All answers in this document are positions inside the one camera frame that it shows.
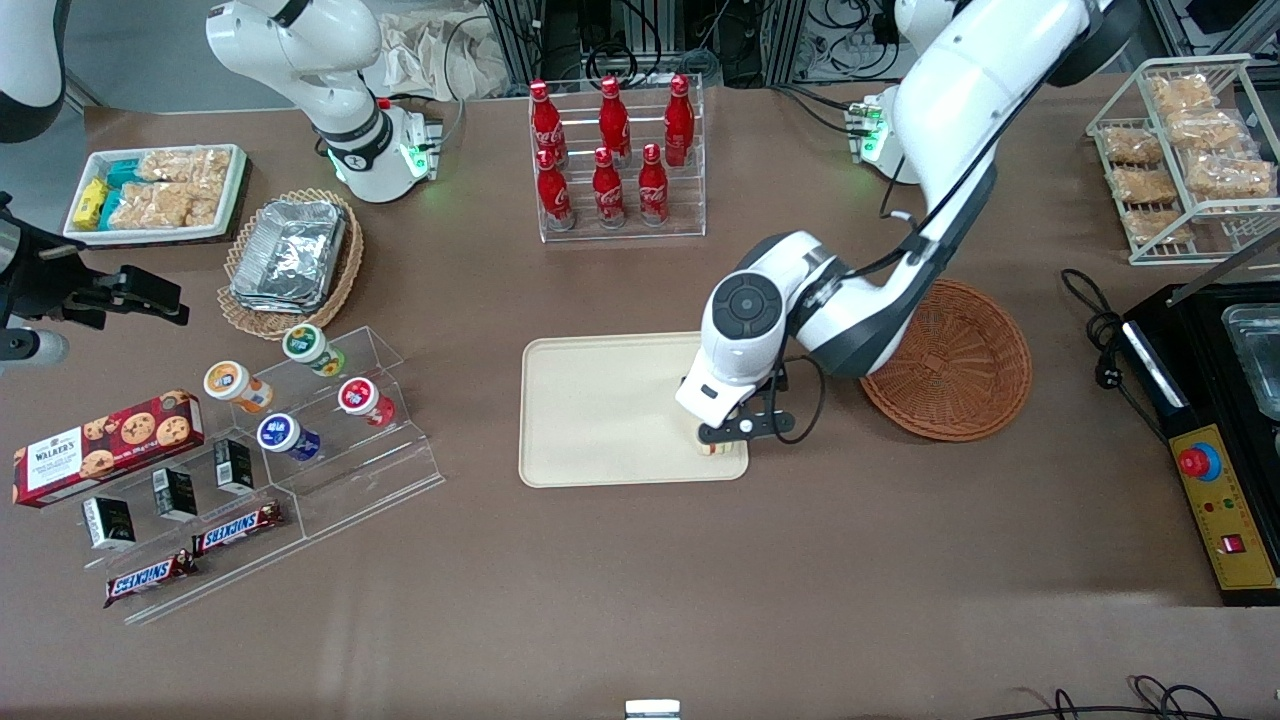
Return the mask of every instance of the white tray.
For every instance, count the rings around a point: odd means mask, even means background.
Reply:
[[[105,178],[111,163],[119,160],[141,160],[151,150],[230,151],[232,161],[227,168],[227,182],[223,183],[223,196],[218,201],[218,214],[214,215],[214,224],[137,231],[82,231],[72,224],[72,215],[76,213],[79,197],[83,195],[84,188],[88,187],[91,179],[95,177]],[[102,150],[93,152],[84,161],[84,172],[81,173],[81,182],[76,187],[76,195],[72,197],[70,209],[67,211],[67,220],[63,222],[63,236],[83,242],[90,247],[138,247],[191,242],[225,234],[227,227],[232,220],[232,213],[236,209],[236,200],[239,197],[241,182],[244,179],[244,151],[238,145],[178,145],[172,147],[136,147],[131,150]]]
[[[703,455],[698,419],[676,402],[699,343],[696,332],[529,343],[520,479],[545,488],[740,478],[746,443]]]

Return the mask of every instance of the small black box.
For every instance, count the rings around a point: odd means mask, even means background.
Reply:
[[[191,520],[198,515],[191,475],[160,468],[151,473],[151,491],[156,498],[156,515],[170,520]]]
[[[90,547],[93,550],[124,550],[137,542],[129,503],[114,497],[91,497],[81,505]]]
[[[253,492],[253,459],[248,448],[233,439],[220,439],[214,445],[214,465],[218,468],[218,489],[244,495]]]

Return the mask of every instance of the cookie box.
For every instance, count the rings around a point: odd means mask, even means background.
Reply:
[[[14,452],[13,502],[44,507],[204,442],[200,402],[169,391]]]

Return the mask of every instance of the coca-cola bottle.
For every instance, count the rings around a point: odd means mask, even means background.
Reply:
[[[608,147],[595,149],[591,187],[595,188],[595,211],[600,215],[600,224],[609,229],[621,228],[627,222],[622,210],[622,178],[613,167],[613,154]]]
[[[600,140],[612,152],[613,164],[625,168],[631,161],[631,119],[620,92],[618,78],[604,76],[600,81],[600,94],[604,95],[600,105]]]
[[[563,168],[568,159],[568,149],[564,146],[564,126],[559,120],[559,110],[550,101],[547,83],[535,79],[529,83],[529,96],[534,99],[534,111],[530,122],[534,126],[534,138],[539,150],[550,150],[556,158],[556,167]]]
[[[694,106],[689,102],[687,77],[677,73],[671,78],[671,100],[662,122],[667,126],[667,164],[682,168],[694,143]]]
[[[564,232],[576,220],[568,204],[568,184],[556,169],[556,155],[550,150],[538,151],[538,199],[547,210],[547,229]]]
[[[644,167],[640,168],[640,219],[649,227],[667,222],[667,170],[662,167],[662,150],[657,142],[644,146]]]

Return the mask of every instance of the wicker basket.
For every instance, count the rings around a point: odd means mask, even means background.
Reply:
[[[940,279],[915,310],[902,345],[863,378],[872,404],[927,438],[984,438],[1018,416],[1032,389],[1032,356],[996,301]]]
[[[218,305],[223,309],[223,316],[227,318],[227,322],[265,340],[280,340],[284,337],[285,331],[298,323],[311,323],[321,328],[328,325],[347,301],[347,296],[351,295],[351,287],[356,283],[356,274],[360,272],[360,259],[365,252],[364,232],[360,229],[360,223],[356,220],[356,214],[352,211],[351,205],[342,197],[328,190],[308,188],[285,192],[274,200],[292,200],[294,202],[312,202],[319,200],[333,202],[347,213],[347,229],[342,240],[342,256],[338,258],[338,266],[333,272],[333,287],[329,290],[329,300],[311,315],[248,310],[232,297],[230,286],[219,288]],[[253,228],[257,225],[257,218],[261,213],[262,209],[260,208],[244,223],[239,234],[236,236],[236,242],[232,243],[230,251],[227,254],[227,263],[223,264],[223,268],[227,269],[228,281],[236,274],[236,268],[239,266],[241,256],[244,254],[244,245],[248,242],[248,237],[253,234]]]

